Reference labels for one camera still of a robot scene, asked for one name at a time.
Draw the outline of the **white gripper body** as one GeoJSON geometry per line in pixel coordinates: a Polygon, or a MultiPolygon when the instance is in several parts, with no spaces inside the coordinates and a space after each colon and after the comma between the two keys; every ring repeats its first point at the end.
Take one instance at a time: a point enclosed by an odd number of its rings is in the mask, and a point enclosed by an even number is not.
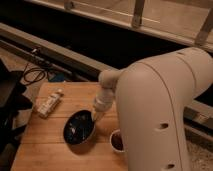
{"type": "Polygon", "coordinates": [[[100,88],[94,98],[94,111],[98,113],[108,111],[114,100],[114,92],[111,89],[100,88]]]}

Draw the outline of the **gripper finger tip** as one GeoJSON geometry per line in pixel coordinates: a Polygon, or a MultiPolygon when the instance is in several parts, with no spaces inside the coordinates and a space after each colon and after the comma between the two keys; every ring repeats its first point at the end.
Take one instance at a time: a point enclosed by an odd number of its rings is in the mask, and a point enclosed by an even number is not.
{"type": "Polygon", "coordinates": [[[99,121],[101,117],[102,117],[101,112],[94,112],[92,114],[92,119],[93,119],[94,122],[99,121]]]}

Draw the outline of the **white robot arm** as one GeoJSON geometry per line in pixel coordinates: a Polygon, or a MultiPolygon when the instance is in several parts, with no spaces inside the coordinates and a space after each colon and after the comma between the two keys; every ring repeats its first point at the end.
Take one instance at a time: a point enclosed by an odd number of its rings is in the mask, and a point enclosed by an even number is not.
{"type": "Polygon", "coordinates": [[[189,47],[99,75],[93,118],[116,106],[128,171],[190,171],[183,112],[213,84],[213,57],[189,47]]]}

